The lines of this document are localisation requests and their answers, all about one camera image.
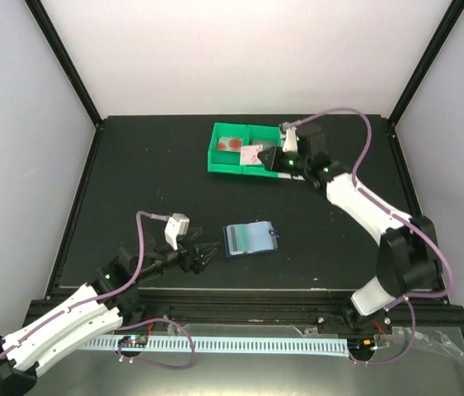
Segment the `pink card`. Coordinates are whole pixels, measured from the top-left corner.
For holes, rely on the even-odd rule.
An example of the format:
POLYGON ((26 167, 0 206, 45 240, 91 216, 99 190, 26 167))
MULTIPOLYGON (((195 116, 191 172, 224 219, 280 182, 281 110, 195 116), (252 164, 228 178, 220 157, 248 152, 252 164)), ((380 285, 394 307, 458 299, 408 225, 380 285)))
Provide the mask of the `pink card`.
POLYGON ((262 144, 245 145, 240 150, 240 165, 241 166, 257 166, 262 162, 258 158, 258 154, 264 150, 262 144))

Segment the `blue leather card holder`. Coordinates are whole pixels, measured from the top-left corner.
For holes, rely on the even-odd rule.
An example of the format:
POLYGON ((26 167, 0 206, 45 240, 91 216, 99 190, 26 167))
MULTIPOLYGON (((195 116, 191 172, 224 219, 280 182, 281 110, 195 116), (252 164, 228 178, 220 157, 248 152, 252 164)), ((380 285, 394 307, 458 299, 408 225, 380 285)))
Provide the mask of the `blue leather card holder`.
POLYGON ((249 256, 266 252, 275 252, 278 249, 279 232, 269 221, 256 221, 245 224, 248 228, 250 251, 246 254, 232 255, 228 246, 227 225, 223 228, 226 255, 228 257, 249 256))

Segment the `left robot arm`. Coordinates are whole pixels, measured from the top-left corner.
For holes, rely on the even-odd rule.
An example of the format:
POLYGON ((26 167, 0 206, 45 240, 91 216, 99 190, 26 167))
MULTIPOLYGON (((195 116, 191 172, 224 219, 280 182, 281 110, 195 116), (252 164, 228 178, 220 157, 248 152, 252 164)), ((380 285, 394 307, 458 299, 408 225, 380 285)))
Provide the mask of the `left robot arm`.
POLYGON ((135 268, 115 258, 92 282, 20 330, 0 336, 0 395, 25 395, 55 363, 102 333, 138 328, 145 310, 138 283, 169 267, 199 274, 217 243, 183 243, 136 257, 135 268))

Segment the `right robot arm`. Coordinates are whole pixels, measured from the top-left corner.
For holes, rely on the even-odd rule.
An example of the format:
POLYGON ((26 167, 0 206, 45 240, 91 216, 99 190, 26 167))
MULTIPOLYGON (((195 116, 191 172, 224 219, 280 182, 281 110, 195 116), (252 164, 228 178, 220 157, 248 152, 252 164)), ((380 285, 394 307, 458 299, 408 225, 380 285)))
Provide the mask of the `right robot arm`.
POLYGON ((330 158, 318 125, 280 126, 281 145, 261 151, 266 170, 302 177, 330 204, 343 210, 377 244, 375 273, 341 310, 349 332, 362 332, 381 309, 430 285, 443 274, 435 252, 435 227, 424 216, 398 210, 363 185, 347 166, 330 158))

